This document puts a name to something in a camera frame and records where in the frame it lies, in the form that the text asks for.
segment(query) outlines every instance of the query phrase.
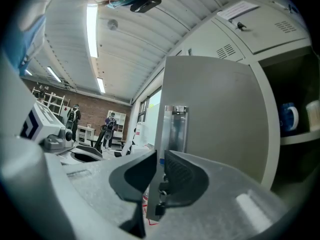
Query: white shelving unit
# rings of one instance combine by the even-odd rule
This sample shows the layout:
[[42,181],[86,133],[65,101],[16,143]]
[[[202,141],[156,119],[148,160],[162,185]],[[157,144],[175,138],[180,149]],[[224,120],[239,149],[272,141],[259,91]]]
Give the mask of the white shelving unit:
[[320,139],[320,130],[310,131],[298,135],[282,137],[281,145],[292,145],[304,142],[311,142],[314,140]]
[[[40,93],[39,90],[35,89],[33,87],[32,94],[34,93]],[[68,106],[70,102],[70,99],[65,98],[65,96],[60,97],[57,96],[55,93],[45,93],[44,94],[44,100],[43,104],[46,105],[53,114],[60,116],[61,110],[63,106]]]
[[116,120],[117,124],[117,126],[114,129],[114,137],[120,138],[122,140],[127,115],[124,113],[109,110],[108,117],[111,115],[112,112],[114,113],[114,119]]

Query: fluorescent light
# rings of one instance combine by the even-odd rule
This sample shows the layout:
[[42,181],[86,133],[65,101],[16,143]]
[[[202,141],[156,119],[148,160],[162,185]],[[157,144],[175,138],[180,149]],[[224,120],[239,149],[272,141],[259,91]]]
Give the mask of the fluorescent light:
[[90,56],[95,58],[98,58],[96,35],[97,14],[98,5],[88,4],[86,7],[86,34],[88,38]]
[[104,87],[104,80],[102,78],[99,78],[99,77],[97,77],[97,80],[98,80],[98,85],[99,85],[99,88],[100,88],[100,92],[105,94],[106,91],[105,91],[105,87]]
[[60,78],[57,77],[56,73],[52,70],[52,68],[48,66],[47,69],[49,70],[49,72],[51,73],[51,75],[53,75],[54,78],[55,78],[59,83],[61,83]]
[[26,72],[28,75],[32,76],[32,74],[31,74],[28,70],[25,70],[25,72]]

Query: white ceiling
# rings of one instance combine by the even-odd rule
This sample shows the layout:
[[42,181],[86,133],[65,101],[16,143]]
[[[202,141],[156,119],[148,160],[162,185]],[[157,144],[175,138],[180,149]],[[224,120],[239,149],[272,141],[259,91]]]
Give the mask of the white ceiling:
[[[105,98],[129,103],[179,40],[232,1],[162,0],[147,13],[133,13],[128,7],[99,8],[98,59],[92,65],[87,49],[87,0],[53,0],[46,13],[46,48],[30,64],[34,74],[30,79],[52,81],[46,70],[51,66],[77,90],[101,95],[96,80],[101,77]],[[118,21],[117,30],[108,29],[109,20]]]

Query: brick wall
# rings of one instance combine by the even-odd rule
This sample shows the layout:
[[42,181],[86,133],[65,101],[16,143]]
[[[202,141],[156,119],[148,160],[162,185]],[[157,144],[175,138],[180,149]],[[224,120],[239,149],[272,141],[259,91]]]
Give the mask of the brick wall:
[[[37,89],[36,82],[26,79],[23,79],[23,82],[31,92],[34,87]],[[96,136],[100,134],[100,126],[105,123],[105,119],[109,110],[126,114],[123,131],[123,139],[126,140],[131,107],[99,98],[85,96],[68,90],[59,89],[51,85],[48,86],[48,93],[53,92],[57,96],[65,96],[66,99],[70,99],[69,107],[79,104],[79,110],[81,112],[81,120],[79,120],[79,125],[86,127],[87,124],[91,124],[91,127],[95,129],[94,135]]]

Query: person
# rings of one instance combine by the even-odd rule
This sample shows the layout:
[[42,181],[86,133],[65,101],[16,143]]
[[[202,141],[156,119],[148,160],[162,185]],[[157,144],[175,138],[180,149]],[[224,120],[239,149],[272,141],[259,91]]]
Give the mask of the person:
[[[105,125],[107,126],[110,122],[113,122],[113,127],[112,127],[112,132],[111,132],[111,138],[109,139],[109,142],[108,142],[108,150],[111,150],[112,140],[114,139],[115,128],[117,125],[117,120],[115,119],[114,112],[112,112],[111,115],[105,120]],[[107,144],[107,140],[104,138],[103,139],[103,148],[104,149],[106,149],[106,144]]]
[[77,129],[78,129],[78,120],[81,120],[81,113],[79,110],[79,105],[76,104],[73,106],[73,109],[68,111],[67,114],[68,117],[68,121],[72,121],[73,122],[73,126],[72,126],[72,139],[74,142],[76,141],[76,133],[77,133]]
[[[52,0],[32,0],[24,4],[7,26],[1,43],[6,60],[20,75],[26,74],[30,61],[41,50],[45,41],[46,9]],[[116,8],[139,0],[90,0],[98,6]]]

